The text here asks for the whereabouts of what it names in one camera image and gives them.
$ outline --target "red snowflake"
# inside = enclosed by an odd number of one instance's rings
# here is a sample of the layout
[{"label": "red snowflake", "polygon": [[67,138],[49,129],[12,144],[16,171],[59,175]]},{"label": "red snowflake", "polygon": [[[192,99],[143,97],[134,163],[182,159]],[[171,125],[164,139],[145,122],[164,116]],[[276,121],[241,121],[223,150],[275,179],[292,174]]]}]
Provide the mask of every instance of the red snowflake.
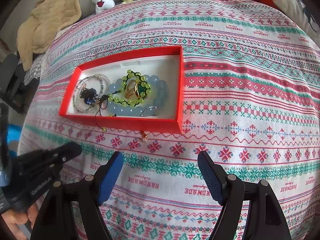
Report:
[{"label": "red snowflake", "polygon": [[195,154],[199,154],[201,151],[206,151],[207,153],[210,153],[210,151],[205,147],[204,143],[200,144],[198,148],[193,150]]},{"label": "red snowflake", "polygon": [[290,161],[291,157],[292,157],[292,154],[290,153],[290,150],[287,149],[287,152],[285,153],[284,158],[285,158],[285,159],[287,160],[287,162],[288,162],[288,161]]},{"label": "red snowflake", "polygon": [[298,161],[299,161],[300,158],[301,158],[301,152],[300,152],[299,149],[298,149],[298,151],[296,152],[296,158],[297,158]]},{"label": "red snowflake", "polygon": [[63,126],[63,124],[60,124],[59,125],[59,133],[62,133],[62,131],[64,131],[64,126]]},{"label": "red snowflake", "polygon": [[264,160],[268,158],[268,154],[265,149],[262,149],[259,154],[257,154],[257,158],[260,160],[260,163],[264,163]]},{"label": "red snowflake", "polygon": [[183,153],[186,149],[181,145],[180,142],[176,143],[175,146],[169,148],[173,152],[173,156],[178,157],[180,153]]},{"label": "red snowflake", "polygon": [[73,133],[73,128],[70,127],[70,129],[68,129],[68,134],[69,134],[69,136],[70,136],[72,133]]},{"label": "red snowflake", "polygon": [[91,131],[84,135],[84,139],[87,140],[91,136]]},{"label": "red snowflake", "polygon": [[239,154],[242,163],[246,163],[247,160],[251,157],[251,154],[248,152],[247,148],[244,148],[243,151]]},{"label": "red snowflake", "polygon": [[310,156],[309,149],[307,149],[307,150],[304,152],[304,156],[306,157],[306,159],[309,158],[309,156]]},{"label": "red snowflake", "polygon": [[229,150],[228,146],[225,146],[221,151],[218,152],[218,155],[223,162],[227,162],[228,158],[233,156],[233,153]]},{"label": "red snowflake", "polygon": [[122,144],[122,141],[120,140],[120,136],[117,135],[114,139],[110,140],[112,147],[115,148],[116,146]]},{"label": "red snowflake", "polygon": [[160,150],[162,148],[162,146],[158,143],[158,140],[154,140],[147,147],[151,153],[154,153],[156,150]]},{"label": "red snowflake", "polygon": [[276,152],[273,155],[273,158],[275,159],[276,163],[278,162],[280,157],[281,157],[281,154],[279,153],[279,150],[277,149]]},{"label": "red snowflake", "polygon": [[133,150],[134,148],[140,147],[141,144],[139,143],[138,139],[135,138],[135,139],[133,139],[132,142],[129,142],[129,143],[128,143],[128,146],[130,147],[130,150]]},{"label": "red snowflake", "polygon": [[82,130],[76,133],[76,138],[78,139],[82,135]]},{"label": "red snowflake", "polygon": [[102,142],[102,141],[104,141],[105,139],[106,139],[106,138],[104,137],[104,134],[101,133],[101,134],[99,134],[99,135],[96,136],[96,143]]}]

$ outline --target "screw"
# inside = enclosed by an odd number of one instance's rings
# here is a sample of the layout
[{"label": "screw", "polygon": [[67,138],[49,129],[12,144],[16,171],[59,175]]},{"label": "screw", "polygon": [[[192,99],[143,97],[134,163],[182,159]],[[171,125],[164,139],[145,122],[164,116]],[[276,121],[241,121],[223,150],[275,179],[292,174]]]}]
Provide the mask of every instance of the screw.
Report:
[{"label": "screw", "polygon": [[91,181],[91,180],[93,180],[93,175],[87,175],[87,176],[85,176],[85,178],[84,178],[86,181]]},{"label": "screw", "polygon": [[56,182],[53,184],[54,187],[59,187],[60,185],[61,185],[61,182],[60,182],[60,181],[56,181]]},{"label": "screw", "polygon": [[263,186],[268,186],[268,185],[269,185],[269,183],[268,183],[266,180],[264,180],[264,179],[262,179],[260,182],[261,182],[261,184],[262,184]]},{"label": "screw", "polygon": [[230,180],[236,180],[236,176],[234,175],[234,174],[229,174],[228,175],[228,179],[230,179]]}]

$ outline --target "beige blanket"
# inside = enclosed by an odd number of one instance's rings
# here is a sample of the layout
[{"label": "beige blanket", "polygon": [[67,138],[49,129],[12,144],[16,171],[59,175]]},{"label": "beige blanket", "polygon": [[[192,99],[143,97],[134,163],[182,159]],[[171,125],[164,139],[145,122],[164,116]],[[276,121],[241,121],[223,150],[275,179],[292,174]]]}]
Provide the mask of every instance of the beige blanket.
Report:
[{"label": "beige blanket", "polygon": [[57,32],[80,17],[79,0],[39,0],[18,30],[17,48],[23,69],[31,68],[33,53],[45,53]]}]

